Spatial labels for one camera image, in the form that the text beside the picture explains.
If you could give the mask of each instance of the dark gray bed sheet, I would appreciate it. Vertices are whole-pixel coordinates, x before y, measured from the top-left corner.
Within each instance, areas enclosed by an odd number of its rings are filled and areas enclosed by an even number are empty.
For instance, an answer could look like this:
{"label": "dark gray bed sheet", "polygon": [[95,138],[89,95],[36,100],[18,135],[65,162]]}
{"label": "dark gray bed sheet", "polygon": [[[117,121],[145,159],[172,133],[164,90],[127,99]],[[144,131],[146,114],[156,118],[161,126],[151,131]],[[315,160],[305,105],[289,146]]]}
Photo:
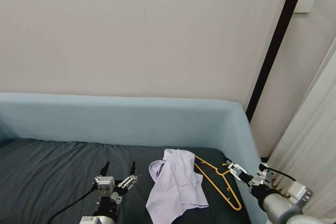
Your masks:
{"label": "dark gray bed sheet", "polygon": [[[154,185],[149,164],[162,159],[165,147],[107,145],[83,142],[53,142],[18,139],[0,147],[0,223],[47,223],[49,217],[87,192],[94,176],[110,161],[108,175],[124,179],[136,162],[139,181],[123,197],[118,223],[152,223],[145,208]],[[220,167],[222,152],[210,148],[189,150]],[[210,178],[226,192],[223,180],[207,165],[201,166]],[[228,180],[243,204],[231,175]],[[191,209],[177,218],[177,223],[250,223],[243,206],[234,211],[204,178],[202,187],[209,207]],[[81,216],[91,215],[97,208],[98,193],[66,210],[53,223],[79,223]]]}

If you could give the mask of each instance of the white curtain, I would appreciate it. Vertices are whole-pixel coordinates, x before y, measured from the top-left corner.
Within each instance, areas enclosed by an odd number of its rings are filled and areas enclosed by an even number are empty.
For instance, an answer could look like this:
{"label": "white curtain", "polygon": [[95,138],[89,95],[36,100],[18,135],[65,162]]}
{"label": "white curtain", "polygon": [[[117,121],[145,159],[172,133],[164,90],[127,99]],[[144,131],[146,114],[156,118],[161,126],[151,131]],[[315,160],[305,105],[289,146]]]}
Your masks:
{"label": "white curtain", "polygon": [[[336,219],[336,39],[268,164],[313,190],[306,214]],[[277,188],[291,181],[279,176]]]}

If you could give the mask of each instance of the wall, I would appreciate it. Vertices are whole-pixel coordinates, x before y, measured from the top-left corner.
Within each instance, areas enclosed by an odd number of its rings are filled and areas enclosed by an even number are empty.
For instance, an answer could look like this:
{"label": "wall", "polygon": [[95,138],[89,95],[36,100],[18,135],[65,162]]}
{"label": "wall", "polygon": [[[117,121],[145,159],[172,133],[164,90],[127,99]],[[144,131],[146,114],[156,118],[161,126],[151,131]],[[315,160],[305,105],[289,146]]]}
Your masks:
{"label": "wall", "polygon": [[0,0],[0,91],[247,106],[284,0]]}
{"label": "wall", "polygon": [[281,139],[335,36],[335,0],[293,15],[250,125],[261,156]]}

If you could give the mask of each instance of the clothes hanger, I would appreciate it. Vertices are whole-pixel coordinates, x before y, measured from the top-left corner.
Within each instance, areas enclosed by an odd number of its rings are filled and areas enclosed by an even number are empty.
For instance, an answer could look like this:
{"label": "clothes hanger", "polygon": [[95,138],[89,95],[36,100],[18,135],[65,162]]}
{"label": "clothes hanger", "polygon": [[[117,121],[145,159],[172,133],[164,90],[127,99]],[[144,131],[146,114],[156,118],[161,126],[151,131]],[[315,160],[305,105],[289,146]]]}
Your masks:
{"label": "clothes hanger", "polygon": [[223,193],[222,191],[215,185],[215,183],[213,183],[213,181],[205,174],[205,172],[196,164],[195,162],[195,166],[197,167],[197,169],[204,175],[204,177],[207,178],[207,180],[209,180],[209,182],[213,185],[213,187],[216,188],[216,190],[219,192],[219,194],[229,203],[229,205],[236,211],[240,211],[241,210],[241,203],[239,202],[239,199],[237,198],[235,192],[233,191],[232,187],[230,186],[229,182],[227,181],[227,179],[225,178],[225,175],[228,174],[230,172],[230,170],[228,169],[227,171],[223,172],[223,173],[220,173],[218,172],[218,168],[213,166],[212,164],[208,163],[207,161],[201,159],[200,157],[196,156],[195,157],[197,159],[199,159],[201,161],[201,164],[207,164],[208,166],[210,166],[212,169],[214,169],[216,171],[216,173],[219,175],[219,176],[222,176],[223,180],[225,181],[226,185],[227,185],[227,188],[226,190],[231,192],[233,197],[235,198],[237,204],[238,204],[238,207],[234,206],[231,201],[230,201],[230,198],[227,198]]}

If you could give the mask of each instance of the cloth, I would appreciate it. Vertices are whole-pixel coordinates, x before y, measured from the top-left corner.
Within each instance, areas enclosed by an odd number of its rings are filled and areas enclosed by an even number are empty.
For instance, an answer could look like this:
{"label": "cloth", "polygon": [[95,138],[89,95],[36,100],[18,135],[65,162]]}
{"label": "cloth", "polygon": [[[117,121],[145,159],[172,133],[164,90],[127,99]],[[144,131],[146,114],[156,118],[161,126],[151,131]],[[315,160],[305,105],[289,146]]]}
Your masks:
{"label": "cloth", "polygon": [[209,206],[203,176],[194,172],[194,161],[192,152],[165,149],[163,161],[149,166],[155,185],[146,208],[154,224],[171,224],[188,209]]}

